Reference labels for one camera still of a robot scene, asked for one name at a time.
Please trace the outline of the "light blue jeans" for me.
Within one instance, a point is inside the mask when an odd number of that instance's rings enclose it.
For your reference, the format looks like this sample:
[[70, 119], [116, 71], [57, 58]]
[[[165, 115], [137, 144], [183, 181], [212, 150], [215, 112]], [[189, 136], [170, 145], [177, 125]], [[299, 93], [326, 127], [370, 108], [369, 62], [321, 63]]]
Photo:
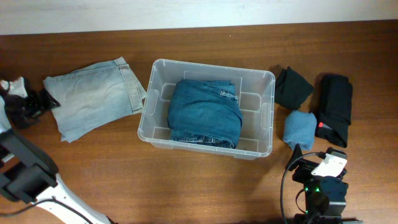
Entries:
[[104, 124], [141, 113], [147, 96], [122, 57], [47, 77], [44, 87], [60, 103], [52, 114], [61, 140], [69, 143]]

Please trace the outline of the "dark blue jeans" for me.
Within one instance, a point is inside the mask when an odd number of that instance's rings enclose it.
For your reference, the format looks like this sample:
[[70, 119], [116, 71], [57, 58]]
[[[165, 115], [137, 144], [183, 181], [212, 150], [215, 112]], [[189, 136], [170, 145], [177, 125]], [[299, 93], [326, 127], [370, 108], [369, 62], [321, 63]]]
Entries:
[[180, 80], [169, 104], [170, 140], [234, 149], [243, 115], [230, 80]]

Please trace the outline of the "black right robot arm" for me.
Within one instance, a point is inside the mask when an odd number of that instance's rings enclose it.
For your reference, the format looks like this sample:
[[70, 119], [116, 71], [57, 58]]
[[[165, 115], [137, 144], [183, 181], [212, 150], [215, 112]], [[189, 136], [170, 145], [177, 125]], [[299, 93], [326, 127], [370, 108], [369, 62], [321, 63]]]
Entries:
[[348, 156], [345, 152], [329, 147], [325, 152], [304, 154], [296, 144], [288, 161], [280, 185], [280, 210], [284, 223], [284, 184], [287, 173], [293, 172], [292, 180], [303, 185], [297, 196], [304, 194], [305, 208], [293, 218], [304, 224], [362, 223], [355, 218], [343, 218], [349, 185], [343, 182]]

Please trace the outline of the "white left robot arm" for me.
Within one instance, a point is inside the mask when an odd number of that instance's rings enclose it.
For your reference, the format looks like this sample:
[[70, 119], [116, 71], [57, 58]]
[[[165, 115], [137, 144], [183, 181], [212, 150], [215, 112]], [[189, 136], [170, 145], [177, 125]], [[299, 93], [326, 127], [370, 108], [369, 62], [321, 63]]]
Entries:
[[64, 223], [112, 223], [112, 219], [91, 208], [66, 186], [47, 153], [17, 132], [59, 106], [47, 90], [36, 92], [24, 77], [1, 80], [1, 166], [13, 158], [18, 160], [1, 173], [1, 195], [12, 202], [28, 204], [7, 216], [40, 207]]

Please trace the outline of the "blue rolled cloth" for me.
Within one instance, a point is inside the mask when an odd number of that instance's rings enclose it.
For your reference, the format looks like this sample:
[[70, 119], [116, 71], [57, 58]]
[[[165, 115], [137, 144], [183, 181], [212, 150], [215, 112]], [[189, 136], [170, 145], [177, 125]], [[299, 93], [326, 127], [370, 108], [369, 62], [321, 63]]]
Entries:
[[293, 110], [286, 117], [282, 139], [292, 150], [298, 144], [302, 150], [310, 151], [315, 143], [316, 125], [313, 113]]

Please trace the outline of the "black rolled garment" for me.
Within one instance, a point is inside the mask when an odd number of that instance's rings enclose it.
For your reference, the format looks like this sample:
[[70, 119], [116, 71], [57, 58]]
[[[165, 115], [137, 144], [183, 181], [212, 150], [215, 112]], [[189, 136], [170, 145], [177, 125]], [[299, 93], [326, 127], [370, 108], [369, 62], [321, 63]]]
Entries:
[[320, 82], [316, 137], [339, 147], [348, 147], [352, 97], [353, 86], [348, 77], [335, 74], [323, 76]]

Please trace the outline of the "dark green folded cloth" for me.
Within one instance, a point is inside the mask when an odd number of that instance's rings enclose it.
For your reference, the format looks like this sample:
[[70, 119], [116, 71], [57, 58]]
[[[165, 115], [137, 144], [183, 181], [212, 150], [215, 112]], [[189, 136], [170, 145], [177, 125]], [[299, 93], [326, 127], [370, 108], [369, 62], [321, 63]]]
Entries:
[[288, 110], [298, 110], [314, 87], [291, 67], [282, 69], [275, 82], [275, 102]]

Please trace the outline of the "clear plastic storage bin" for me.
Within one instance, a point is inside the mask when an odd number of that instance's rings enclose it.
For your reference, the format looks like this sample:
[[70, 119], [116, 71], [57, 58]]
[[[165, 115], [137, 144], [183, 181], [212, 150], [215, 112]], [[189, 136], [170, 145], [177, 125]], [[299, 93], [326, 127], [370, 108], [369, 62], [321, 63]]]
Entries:
[[[229, 80], [235, 85], [243, 126], [234, 149], [170, 140], [167, 113], [176, 84], [183, 79]], [[272, 152], [275, 76], [266, 70], [158, 59], [153, 63], [137, 135], [165, 149], [181, 149], [254, 160]]]

